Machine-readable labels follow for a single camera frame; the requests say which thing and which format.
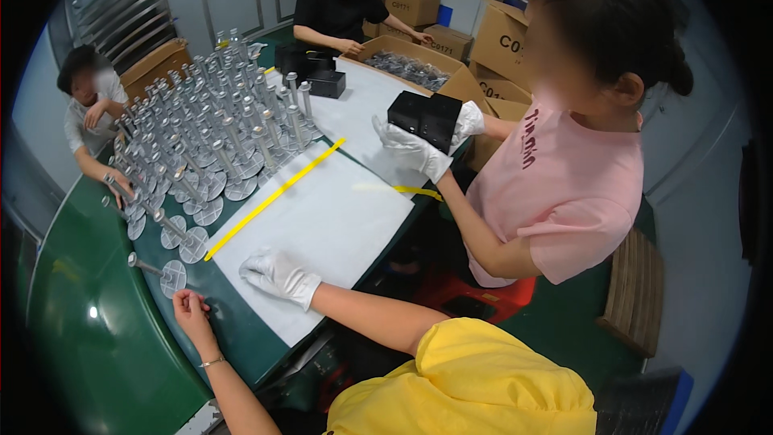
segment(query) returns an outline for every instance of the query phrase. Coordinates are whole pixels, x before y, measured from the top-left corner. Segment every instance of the white glove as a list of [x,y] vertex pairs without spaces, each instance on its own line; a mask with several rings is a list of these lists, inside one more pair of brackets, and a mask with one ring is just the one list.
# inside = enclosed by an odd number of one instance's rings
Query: white glove
[[306,272],[282,251],[258,249],[239,266],[239,277],[258,289],[282,299],[289,299],[308,311],[314,292],[322,278]]
[[451,145],[457,146],[468,137],[481,135],[486,130],[483,123],[483,111],[478,108],[475,101],[467,101],[461,105],[459,116],[456,118],[454,136],[451,137]]
[[381,122],[372,118],[373,129],[378,133],[383,146],[392,152],[395,158],[407,168],[418,170],[427,175],[432,183],[438,183],[440,177],[449,169],[453,159],[430,145],[430,142],[417,137],[399,126]]

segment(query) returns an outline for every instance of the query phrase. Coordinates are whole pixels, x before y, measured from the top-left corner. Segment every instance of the white foam sheet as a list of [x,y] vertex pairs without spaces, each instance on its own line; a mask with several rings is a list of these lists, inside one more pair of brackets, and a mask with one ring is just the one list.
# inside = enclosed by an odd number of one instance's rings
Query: white foam sheet
[[[387,109],[403,91],[425,95],[397,78],[365,65],[335,60],[337,71],[346,73],[346,90],[340,98],[312,96],[314,123],[331,141],[346,138],[342,148],[393,187],[422,187],[429,178],[416,170],[402,168],[384,149],[371,117],[387,120]],[[279,85],[281,76],[271,73],[268,82]]]
[[[327,150],[313,143],[279,170],[209,239],[212,248],[285,181]],[[266,294],[239,277],[239,265],[259,247],[289,252],[324,282],[350,288],[389,244],[413,203],[361,165],[334,152],[280,195],[213,256],[239,295],[288,346],[322,315]]]

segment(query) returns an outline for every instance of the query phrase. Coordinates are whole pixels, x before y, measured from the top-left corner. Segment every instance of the hair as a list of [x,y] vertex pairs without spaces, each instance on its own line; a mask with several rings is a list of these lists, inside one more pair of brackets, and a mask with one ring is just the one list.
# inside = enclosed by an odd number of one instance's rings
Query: hair
[[72,95],[72,77],[86,68],[97,67],[97,52],[94,46],[84,44],[74,48],[64,59],[56,87],[68,95]]
[[692,71],[674,36],[671,0],[540,0],[565,39],[595,66],[598,81],[637,74],[646,89],[667,83],[692,92]]

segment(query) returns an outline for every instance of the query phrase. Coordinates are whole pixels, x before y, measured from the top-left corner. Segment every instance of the pink t-shirt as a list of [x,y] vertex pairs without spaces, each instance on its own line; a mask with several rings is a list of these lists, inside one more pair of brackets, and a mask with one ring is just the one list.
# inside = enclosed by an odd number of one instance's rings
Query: pink t-shirt
[[[467,199],[502,242],[531,237],[534,264],[558,284],[620,245],[639,211],[643,177],[639,133],[588,130],[535,101]],[[467,255],[481,286],[515,282],[488,275]]]

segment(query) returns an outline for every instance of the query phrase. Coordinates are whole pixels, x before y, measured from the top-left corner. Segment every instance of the person in white shirt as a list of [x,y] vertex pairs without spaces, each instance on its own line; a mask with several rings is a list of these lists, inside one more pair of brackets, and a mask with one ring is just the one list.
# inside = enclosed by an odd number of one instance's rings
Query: person in white shirt
[[[130,193],[129,180],[115,168],[102,165],[94,157],[118,135],[114,121],[124,114],[128,96],[121,79],[106,58],[91,45],[74,48],[64,60],[56,87],[70,97],[64,115],[64,133],[72,155],[84,175],[103,182],[105,174]],[[121,195],[111,188],[118,207]]]

